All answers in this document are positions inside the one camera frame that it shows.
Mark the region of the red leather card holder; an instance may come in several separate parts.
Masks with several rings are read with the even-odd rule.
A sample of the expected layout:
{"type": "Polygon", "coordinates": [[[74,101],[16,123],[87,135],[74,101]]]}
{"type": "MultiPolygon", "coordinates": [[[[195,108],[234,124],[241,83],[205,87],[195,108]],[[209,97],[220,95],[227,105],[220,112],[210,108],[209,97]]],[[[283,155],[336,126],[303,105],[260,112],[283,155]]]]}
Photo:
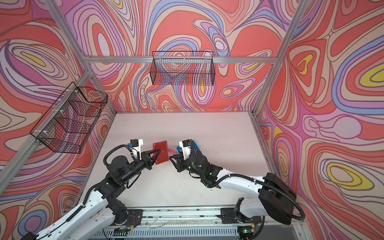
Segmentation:
{"type": "Polygon", "coordinates": [[[156,165],[159,165],[159,164],[162,164],[162,163],[165,163],[165,162],[169,161],[169,157],[170,156],[177,155],[179,153],[178,151],[176,151],[174,149],[170,149],[168,147],[168,142],[167,141],[162,141],[162,142],[154,143],[153,144],[153,150],[157,150],[157,149],[162,150],[162,153],[156,159],[157,160],[157,164],[156,165]]]}

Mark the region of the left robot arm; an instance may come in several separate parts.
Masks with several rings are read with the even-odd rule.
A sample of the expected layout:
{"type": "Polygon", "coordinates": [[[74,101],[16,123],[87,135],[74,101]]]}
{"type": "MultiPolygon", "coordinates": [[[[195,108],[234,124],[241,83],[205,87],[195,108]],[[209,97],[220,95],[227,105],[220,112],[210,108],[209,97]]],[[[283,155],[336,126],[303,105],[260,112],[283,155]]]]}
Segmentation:
{"type": "Polygon", "coordinates": [[[136,181],[145,169],[151,170],[162,150],[141,152],[141,143],[119,145],[103,158],[106,177],[93,185],[74,209],[37,234],[27,233],[23,240],[85,240],[97,230],[128,219],[127,207],[117,198],[136,181]]]}

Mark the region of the aluminium cage frame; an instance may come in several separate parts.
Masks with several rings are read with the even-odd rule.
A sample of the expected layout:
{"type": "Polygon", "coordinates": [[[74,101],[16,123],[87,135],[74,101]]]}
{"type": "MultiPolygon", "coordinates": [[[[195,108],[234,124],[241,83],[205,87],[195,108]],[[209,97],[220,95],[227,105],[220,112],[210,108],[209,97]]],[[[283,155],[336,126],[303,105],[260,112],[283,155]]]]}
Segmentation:
{"type": "MultiPolygon", "coordinates": [[[[101,85],[99,78],[96,76],[90,64],[93,63],[148,63],[152,62],[151,57],[107,57],[107,56],[86,56],[81,50],[79,43],[76,41],[74,34],[70,30],[69,24],[65,19],[62,11],[60,10],[56,1],[44,1],[49,13],[58,24],[60,30],[63,32],[64,37],[69,41],[72,51],[77,57],[81,66],[83,66],[85,72],[81,77],[74,83],[79,86],[84,86],[88,81],[91,81],[97,90],[104,92],[105,89],[101,85]]],[[[215,64],[237,64],[237,63],[259,63],[259,64],[271,64],[272,67],[268,73],[268,78],[261,91],[256,98],[256,102],[252,105],[252,108],[248,113],[255,114],[259,105],[261,105],[262,98],[266,94],[266,90],[272,83],[272,78],[275,77],[275,71],[281,64],[283,56],[286,53],[290,42],[292,41],[304,14],[306,13],[311,1],[298,1],[297,8],[295,9],[292,20],[287,29],[286,35],[283,37],[283,41],[280,45],[278,53],[275,57],[213,57],[215,64]]],[[[27,140],[23,143],[21,149],[12,157],[10,161],[2,168],[1,172],[1,194],[6,190],[11,181],[14,179],[16,174],[20,171],[22,166],[30,158],[32,153],[36,150],[39,145],[39,141],[32,135],[29,135],[27,140]]]]}

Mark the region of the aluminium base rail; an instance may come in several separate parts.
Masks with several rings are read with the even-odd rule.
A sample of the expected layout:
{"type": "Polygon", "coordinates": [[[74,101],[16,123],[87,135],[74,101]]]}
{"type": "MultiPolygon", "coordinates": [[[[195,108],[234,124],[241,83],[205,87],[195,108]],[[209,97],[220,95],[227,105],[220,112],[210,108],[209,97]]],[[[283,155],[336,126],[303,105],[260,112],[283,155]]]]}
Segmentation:
{"type": "Polygon", "coordinates": [[[298,221],[283,225],[270,217],[241,221],[234,206],[186,208],[133,208],[122,225],[102,210],[77,227],[66,240],[309,240],[306,226],[298,221]]]}

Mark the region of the blue plastic card tray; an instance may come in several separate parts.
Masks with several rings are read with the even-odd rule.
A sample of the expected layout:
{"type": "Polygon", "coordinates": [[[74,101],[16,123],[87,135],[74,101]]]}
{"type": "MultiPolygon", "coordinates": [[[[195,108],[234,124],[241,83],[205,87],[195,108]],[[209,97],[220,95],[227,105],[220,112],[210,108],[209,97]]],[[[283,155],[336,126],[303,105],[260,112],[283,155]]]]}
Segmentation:
{"type": "MultiPolygon", "coordinates": [[[[194,140],[191,140],[191,144],[192,144],[191,151],[192,150],[199,150],[199,147],[198,147],[198,145],[196,144],[196,142],[194,140]]],[[[182,154],[181,148],[177,147],[177,149],[178,149],[179,153],[182,154]]]]}

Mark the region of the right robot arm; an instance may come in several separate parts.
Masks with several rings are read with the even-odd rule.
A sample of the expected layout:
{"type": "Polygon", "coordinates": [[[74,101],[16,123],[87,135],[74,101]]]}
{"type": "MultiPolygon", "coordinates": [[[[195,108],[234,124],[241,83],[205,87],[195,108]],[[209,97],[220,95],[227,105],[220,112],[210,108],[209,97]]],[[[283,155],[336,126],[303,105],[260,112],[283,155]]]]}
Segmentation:
{"type": "Polygon", "coordinates": [[[229,189],[246,194],[249,198],[239,198],[235,207],[238,216],[251,219],[269,216],[275,221],[290,225],[292,220],[303,221],[306,214],[297,203],[297,194],[273,173],[264,177],[246,176],[208,162],[201,151],[173,155],[169,160],[180,173],[193,174],[209,189],[229,189]]]}

